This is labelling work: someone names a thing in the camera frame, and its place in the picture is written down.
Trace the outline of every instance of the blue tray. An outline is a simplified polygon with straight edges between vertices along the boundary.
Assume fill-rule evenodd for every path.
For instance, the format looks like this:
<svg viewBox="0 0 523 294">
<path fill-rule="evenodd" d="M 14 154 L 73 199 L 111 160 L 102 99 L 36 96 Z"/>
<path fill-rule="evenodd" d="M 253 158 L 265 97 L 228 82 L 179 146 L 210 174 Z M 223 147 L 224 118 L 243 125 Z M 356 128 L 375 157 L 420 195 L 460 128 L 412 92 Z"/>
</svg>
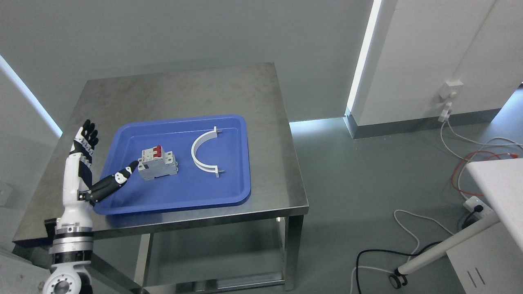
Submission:
<svg viewBox="0 0 523 294">
<path fill-rule="evenodd" d="M 200 146 L 197 158 L 224 170 L 219 178 L 199 169 L 191 157 L 194 140 L 214 126 L 222 132 Z M 243 203 L 250 195 L 247 127 L 243 117 L 221 115 L 129 123 L 116 132 L 101 177 L 114 174 L 140 158 L 143 149 L 156 145 L 174 153 L 178 174 L 145 181 L 136 169 L 120 190 L 94 207 L 97 213 L 232 206 Z"/>
</svg>

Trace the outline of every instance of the circuit breaker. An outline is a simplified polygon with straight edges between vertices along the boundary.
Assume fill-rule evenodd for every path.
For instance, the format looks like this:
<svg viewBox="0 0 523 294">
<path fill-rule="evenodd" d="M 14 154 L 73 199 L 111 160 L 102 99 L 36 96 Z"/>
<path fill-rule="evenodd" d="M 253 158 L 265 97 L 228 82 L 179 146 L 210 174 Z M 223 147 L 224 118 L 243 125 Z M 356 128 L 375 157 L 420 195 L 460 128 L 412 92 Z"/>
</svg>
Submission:
<svg viewBox="0 0 523 294">
<path fill-rule="evenodd" d="M 138 162 L 138 172 L 144 180 L 178 173 L 178 163 L 173 152 L 165 152 L 160 145 L 142 150 L 142 157 Z"/>
</svg>

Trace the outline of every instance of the white electrical cord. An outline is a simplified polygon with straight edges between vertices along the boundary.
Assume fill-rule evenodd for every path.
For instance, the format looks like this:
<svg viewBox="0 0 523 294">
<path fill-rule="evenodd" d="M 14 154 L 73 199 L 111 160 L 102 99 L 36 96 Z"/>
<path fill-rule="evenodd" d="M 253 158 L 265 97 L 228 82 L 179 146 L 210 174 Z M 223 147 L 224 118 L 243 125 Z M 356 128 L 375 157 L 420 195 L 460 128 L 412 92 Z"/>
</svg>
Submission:
<svg viewBox="0 0 523 294">
<path fill-rule="evenodd" d="M 454 156 L 456 156 L 456 157 L 459 158 L 459 159 L 463 159 L 463 157 L 461 157 L 461 156 L 455 154 L 455 152 L 452 151 L 452 150 L 447 146 L 447 144 L 445 143 L 445 140 L 443 140 L 443 127 L 445 126 L 446 123 L 447 123 L 447 121 L 444 121 L 444 122 L 441 124 L 441 128 L 439 129 L 439 137 L 441 138 L 441 142 L 443 143 L 443 145 L 445 146 L 445 148 L 447 148 L 447 150 L 448 150 L 450 153 L 454 154 Z"/>
<path fill-rule="evenodd" d="M 420 215 L 418 215 L 418 214 L 415 214 L 415 213 L 412 213 L 412 212 L 409 212 L 409 211 L 406 211 L 406 210 L 403 210 L 403 209 L 396 209 L 396 210 L 394 210 L 394 219 L 395 219 L 396 222 L 397 222 L 397 223 L 398 223 L 398 224 L 403 228 L 403 230 L 407 231 L 407 233 L 409 233 L 409 234 L 410 234 L 414 239 L 416 239 L 416 248 L 414 248 L 414 250 L 412 250 L 411 254 L 414 254 L 414 253 L 418 250 L 418 248 L 419 248 L 419 239 L 418 239 L 418 237 L 416 237 L 416 235 L 415 235 L 413 232 L 409 231 L 409 230 L 408 230 L 404 225 L 402 225 L 402 224 L 400 223 L 400 221 L 397 219 L 397 216 L 396 216 L 396 212 L 398 212 L 398 211 L 399 211 L 399 212 L 405 212 L 405 213 L 408 213 L 408 214 L 410 214 L 410 215 L 412 215 L 412 216 L 415 216 L 415 217 L 418 217 L 418 218 L 431 220 L 431 221 L 437 223 L 440 227 L 442 227 L 442 228 L 443 228 L 445 231 L 447 231 L 449 234 L 454 235 L 454 233 L 452 233 L 449 229 L 445 228 L 445 226 L 442 225 L 439 221 L 437 221 L 437 220 L 435 220 L 435 219 L 433 219 L 433 218 L 420 216 Z M 409 257 L 407 258 L 407 261 L 410 261 L 411 258 L 412 258 L 412 256 L 409 256 Z"/>
<path fill-rule="evenodd" d="M 407 233 L 409 233 L 412 237 L 414 237 L 414 239 L 416 239 L 416 248 L 414 248 L 414 250 L 411 252 L 411 254 L 414 254 L 418 248 L 419 248 L 419 239 L 418 237 L 411 231 L 409 231 L 404 225 L 401 224 L 401 222 L 397 219 L 397 216 L 396 216 L 396 212 L 405 212 L 405 213 L 408 213 L 412 216 L 415 216 L 415 217 L 418 217 L 418 218 L 422 218 L 422 219 L 427 219 L 427 220 L 431 220 L 433 222 L 435 222 L 436 224 L 438 224 L 440 227 L 442 227 L 445 231 L 447 231 L 449 234 L 451 235 L 454 235 L 454 233 L 452 233 L 449 229 L 445 228 L 444 225 L 442 225 L 439 221 L 433 219 L 433 218 L 430 218 L 430 217 L 425 217 L 425 216 L 420 216 L 418 214 L 415 214 L 415 213 L 412 213 L 412 212 L 409 212 L 409 211 L 406 211 L 406 210 L 403 210 L 403 209 L 396 209 L 394 210 L 394 219 L 396 220 L 396 222 L 403 228 L 403 230 L 405 230 Z M 378 270 L 380 272 L 384 272 L 384 273 L 388 273 L 388 274 L 393 274 L 394 272 L 390 271 L 390 270 L 386 270 L 386 269 L 383 269 L 383 268 L 378 268 L 378 267 L 372 267 L 372 266 L 364 266 L 364 265 L 360 265 L 358 266 L 358 268 L 366 268 L 366 269 L 373 269 L 373 270 Z M 350 274 L 350 294 L 353 293 L 353 282 L 354 282 L 354 272 L 356 271 L 356 267 L 353 268 L 353 271 L 352 273 Z"/>
<path fill-rule="evenodd" d="M 480 150 L 482 150 L 485 146 L 492 146 L 492 147 L 504 147 L 504 146 L 518 146 L 520 147 L 522 150 L 523 150 L 523 144 L 520 144 L 520 143 L 517 143 L 511 139 L 508 139 L 508 138 L 503 138 L 503 137 L 493 137 L 491 138 L 490 140 L 486 141 L 485 143 L 480 143 L 480 142 L 477 142 L 477 141 L 474 141 L 474 140 L 471 140 L 469 138 L 465 138 L 459 134 L 457 134 L 456 132 L 454 132 L 454 129 L 452 128 L 452 126 L 450 125 L 450 122 L 447 120 L 445 121 L 444 123 L 441 124 L 441 128 L 439 129 L 439 137 L 441 138 L 441 142 L 443 143 L 443 145 L 445 146 L 445 148 L 452 154 L 454 154 L 454 156 L 456 156 L 457 158 L 459 159 L 463 159 L 463 157 L 457 155 L 454 151 L 452 151 L 448 146 L 447 144 L 445 143 L 445 140 L 443 139 L 443 127 L 445 126 L 445 124 L 447 124 L 449 126 L 449 129 L 450 131 L 455 135 L 457 136 L 458 138 L 460 139 L 463 139 L 465 141 L 468 141 L 470 143 L 474 143 L 474 144 L 478 144 L 478 145 L 481 145 L 481 148 Z M 493 140 L 505 140 L 505 141 L 508 141 L 508 142 L 511 142 L 511 143 L 508 143 L 508 144 L 489 144 L 489 142 L 492 142 Z"/>
<path fill-rule="evenodd" d="M 471 139 L 469 139 L 469 138 L 465 138 L 465 137 L 463 137 L 463 136 L 461 136 L 461 135 L 459 135 L 459 134 L 456 134 L 456 132 L 454 132 L 454 129 L 453 129 L 452 126 L 450 125 L 450 122 L 447 121 L 446 123 L 447 123 L 447 125 L 449 126 L 450 131 L 451 131 L 454 135 L 456 135 L 457 137 L 462 138 L 462 139 L 465 140 L 465 141 L 469 141 L 469 142 L 471 142 L 471 143 L 475 143 L 475 144 L 478 144 L 478 145 L 481 145 L 481 146 L 510 146 L 510 145 L 516 145 L 516 146 L 520 147 L 521 149 L 523 149 L 523 144 L 520 144 L 520 143 L 514 142 L 514 141 L 512 141 L 511 139 L 503 138 L 503 137 L 494 137 L 494 138 L 492 138 L 492 139 L 486 141 L 485 143 L 476 142 L 476 141 L 474 141 L 474 140 L 471 140 Z M 511 143 L 509 143 L 509 144 L 489 144 L 489 142 L 491 142 L 492 140 L 495 140 L 495 139 L 506 140 L 506 141 L 509 141 L 509 142 L 511 142 Z"/>
<path fill-rule="evenodd" d="M 372 267 L 372 266 L 360 265 L 360 266 L 358 266 L 358 268 L 359 269 L 362 269 L 362 268 L 373 269 L 373 270 L 378 270 L 380 272 L 384 272 L 384 273 L 387 273 L 387 274 L 394 274 L 394 272 L 392 272 L 390 270 L 386 270 L 386 269 L 383 269 L 383 268 Z M 353 276 L 354 276 L 354 272 L 355 271 L 356 271 L 356 267 L 353 268 L 353 272 L 350 274 L 350 292 L 349 292 L 349 294 L 353 294 L 353 286 L 354 286 Z"/>
<path fill-rule="evenodd" d="M 520 147 L 522 150 L 523 150 L 523 144 L 520 144 L 520 143 L 517 143 L 511 139 L 508 139 L 508 138 L 503 138 L 503 137 L 493 137 L 491 138 L 490 140 L 486 141 L 485 143 L 480 143 L 480 142 L 477 142 L 477 141 L 474 141 L 474 140 L 471 140 L 469 138 L 466 138 L 466 137 L 463 137 L 459 134 L 457 134 L 456 132 L 454 132 L 454 129 L 452 128 L 452 126 L 450 125 L 450 122 L 447 120 L 445 121 L 442 125 L 441 125 L 441 129 L 439 131 L 439 136 L 441 138 L 441 141 L 443 143 L 443 145 L 445 146 L 445 148 L 447 148 L 447 150 L 454 154 L 456 157 L 460 158 L 460 159 L 463 159 L 461 156 L 457 155 L 454 151 L 452 151 L 448 146 L 447 144 L 445 144 L 445 141 L 443 140 L 443 127 L 445 126 L 445 124 L 447 124 L 449 126 L 449 129 L 450 131 L 455 135 L 457 136 L 458 138 L 461 138 L 463 139 L 464 141 L 468 141 L 470 143 L 474 143 L 474 144 L 478 144 L 478 145 L 481 145 L 481 147 L 478 149 L 478 151 L 481 151 L 483 150 L 483 148 L 485 148 L 486 146 L 492 146 L 492 147 L 504 147 L 504 146 L 517 146 L 517 147 Z M 511 143 L 508 143 L 508 144 L 489 144 L 490 142 L 494 141 L 494 140 L 505 140 L 505 141 L 508 141 L 508 142 L 511 142 Z M 473 154 L 469 159 L 467 159 L 467 162 L 465 163 L 465 165 L 467 165 L 468 163 L 470 162 L 473 162 L 473 158 L 477 155 L 477 153 Z M 458 179 L 457 179 L 457 186 L 458 186 L 458 189 L 461 190 L 461 186 L 460 186 L 460 180 L 461 180 L 461 175 L 463 174 L 463 171 L 465 170 L 465 167 L 463 167 L 459 174 L 458 174 Z M 460 194 L 461 196 L 463 196 L 463 198 L 466 200 L 468 200 L 470 197 L 465 195 L 465 193 L 461 192 L 460 191 Z"/>
</svg>

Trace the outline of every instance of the metal table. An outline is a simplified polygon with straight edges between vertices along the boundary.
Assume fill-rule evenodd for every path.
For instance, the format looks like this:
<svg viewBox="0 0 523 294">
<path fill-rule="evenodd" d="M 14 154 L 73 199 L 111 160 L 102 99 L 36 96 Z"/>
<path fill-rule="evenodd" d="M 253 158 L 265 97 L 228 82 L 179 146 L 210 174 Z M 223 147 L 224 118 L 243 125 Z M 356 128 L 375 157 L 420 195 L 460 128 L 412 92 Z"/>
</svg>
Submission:
<svg viewBox="0 0 523 294">
<path fill-rule="evenodd" d="M 274 64 L 158 73 L 88 81 L 24 215 L 14 242 L 47 246 L 45 219 L 63 213 L 61 189 L 65 158 L 78 127 L 96 123 L 100 143 L 93 156 L 93 178 L 100 177 L 112 137 L 134 121 L 239 114 L 247 121 L 251 196 L 239 206 L 116 216 L 92 214 L 95 239 L 142 235 L 134 280 L 100 257 L 89 271 L 110 277 L 135 293 L 218 292 L 285 284 L 294 288 L 303 215 L 309 203 L 292 141 Z M 282 271 L 259 275 L 147 286 L 153 234 L 234 222 L 278 218 Z"/>
</svg>

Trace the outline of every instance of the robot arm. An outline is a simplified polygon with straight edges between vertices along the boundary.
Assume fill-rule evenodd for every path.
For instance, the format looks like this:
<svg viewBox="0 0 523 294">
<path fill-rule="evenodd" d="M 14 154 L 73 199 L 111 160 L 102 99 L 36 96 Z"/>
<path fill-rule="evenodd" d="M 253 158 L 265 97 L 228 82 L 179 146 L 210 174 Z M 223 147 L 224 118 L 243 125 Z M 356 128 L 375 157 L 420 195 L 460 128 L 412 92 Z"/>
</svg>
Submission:
<svg viewBox="0 0 523 294">
<path fill-rule="evenodd" d="M 43 288 L 45 294 L 92 293 L 91 277 L 85 266 L 93 252 L 93 206 L 121 188 L 138 165 L 133 161 L 119 172 L 92 185 L 90 167 L 98 143 L 94 123 L 86 120 L 76 134 L 65 161 L 62 202 L 64 214 L 54 228 L 52 274 Z"/>
</svg>

